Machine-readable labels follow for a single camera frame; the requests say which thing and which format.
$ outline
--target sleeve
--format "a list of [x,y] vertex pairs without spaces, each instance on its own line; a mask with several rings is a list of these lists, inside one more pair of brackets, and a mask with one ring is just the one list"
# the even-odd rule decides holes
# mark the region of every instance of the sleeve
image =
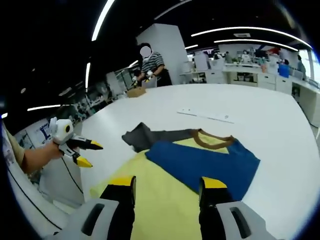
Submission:
[[143,150],[149,149],[155,142],[155,137],[143,122],[139,123],[132,131],[127,131],[122,139],[134,150],[139,153]]
[[25,149],[19,145],[19,143],[17,142],[15,137],[12,136],[10,134],[10,132],[8,132],[6,127],[4,127],[4,129],[5,129],[5,132],[8,136],[9,142],[11,144],[15,159],[16,159],[17,163],[21,166],[22,161],[24,159],[24,155],[25,155]]
[[160,65],[165,65],[164,59],[162,58],[161,54],[158,52],[155,52],[155,64],[157,67],[159,67]]
[[141,69],[141,72],[144,72],[145,74],[148,72],[146,62],[143,62],[143,63],[142,63],[142,69]]

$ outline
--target brown collar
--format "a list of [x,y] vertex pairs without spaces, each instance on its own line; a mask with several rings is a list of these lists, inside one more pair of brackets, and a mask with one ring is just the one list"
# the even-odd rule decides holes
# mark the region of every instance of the brown collar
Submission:
[[[203,141],[200,139],[199,133],[201,133],[201,134],[203,134],[203,135],[206,135],[206,136],[209,136],[209,137],[212,137],[212,138],[216,138],[216,139],[225,141],[225,142],[222,142],[222,143],[219,143],[219,144],[215,144],[215,145],[207,144],[207,143],[203,142]],[[206,148],[206,149],[213,149],[213,150],[228,147],[228,146],[230,146],[231,144],[233,144],[234,141],[235,141],[235,138],[234,138],[233,136],[227,136],[227,137],[214,136],[214,135],[211,135],[211,134],[203,131],[202,129],[192,130],[192,131],[191,131],[191,135],[193,136],[194,141],[195,141],[199,146],[204,147],[204,148]]]

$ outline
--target white ruler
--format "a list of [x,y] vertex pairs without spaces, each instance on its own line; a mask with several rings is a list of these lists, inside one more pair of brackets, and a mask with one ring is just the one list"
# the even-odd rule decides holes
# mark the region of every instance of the white ruler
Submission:
[[230,117],[229,114],[205,112],[197,109],[191,109],[188,107],[179,109],[177,113],[191,115],[191,116],[200,117],[200,118],[217,120],[217,121],[226,122],[230,124],[235,123],[235,120],[232,117]]

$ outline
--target cable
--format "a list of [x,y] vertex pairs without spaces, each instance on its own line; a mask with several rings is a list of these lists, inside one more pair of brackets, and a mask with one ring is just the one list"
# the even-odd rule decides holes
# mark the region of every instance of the cable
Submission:
[[53,223],[49,218],[47,218],[47,216],[34,204],[33,201],[31,201],[31,199],[28,197],[28,195],[23,191],[23,189],[21,188],[21,186],[18,184],[17,180],[15,179],[15,177],[13,176],[13,174],[11,173],[10,169],[7,168],[11,177],[13,178],[13,180],[15,181],[15,183],[18,185],[18,187],[20,188],[21,192],[23,192],[23,194],[26,196],[26,198],[30,201],[30,203],[32,203],[32,205],[39,211],[39,213],[41,213],[42,216],[44,216],[45,219],[48,220],[48,222],[50,222],[52,225],[54,225],[57,229],[62,230],[61,227],[57,226],[55,223]]
[[82,194],[84,194],[84,192],[81,190],[81,188],[79,187],[79,185],[76,183],[76,181],[75,181],[74,178],[72,177],[72,175],[71,175],[71,173],[70,173],[70,171],[69,171],[69,168],[68,168],[68,166],[67,166],[64,158],[63,158],[63,157],[61,157],[61,158],[62,158],[62,161],[63,161],[63,163],[64,163],[64,165],[65,165],[65,167],[66,167],[66,169],[67,169],[67,171],[68,171],[68,173],[69,173],[72,181],[74,182],[74,184],[76,185],[76,187],[79,189],[79,191],[80,191]]

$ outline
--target cardboard box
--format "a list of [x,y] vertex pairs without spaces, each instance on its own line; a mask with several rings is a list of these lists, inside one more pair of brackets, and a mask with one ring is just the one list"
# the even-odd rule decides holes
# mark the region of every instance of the cardboard box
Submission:
[[136,98],[145,93],[146,93],[146,89],[140,86],[134,89],[130,89],[129,91],[126,92],[126,95],[128,96],[128,98]]

